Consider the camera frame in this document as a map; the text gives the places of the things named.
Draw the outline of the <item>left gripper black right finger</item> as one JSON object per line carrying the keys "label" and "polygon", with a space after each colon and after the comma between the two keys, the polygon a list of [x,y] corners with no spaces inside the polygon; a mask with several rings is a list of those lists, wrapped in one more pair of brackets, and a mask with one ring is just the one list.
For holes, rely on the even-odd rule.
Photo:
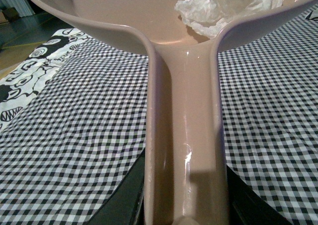
{"label": "left gripper black right finger", "polygon": [[290,222],[262,200],[227,167],[231,225],[288,225]]}

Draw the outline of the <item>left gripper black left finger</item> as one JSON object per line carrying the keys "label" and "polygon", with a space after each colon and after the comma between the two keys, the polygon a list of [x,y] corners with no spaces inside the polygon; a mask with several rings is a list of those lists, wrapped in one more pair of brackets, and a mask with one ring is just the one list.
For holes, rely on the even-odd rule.
{"label": "left gripper black left finger", "polygon": [[116,191],[89,220],[89,225],[144,224],[145,151],[143,151]]}

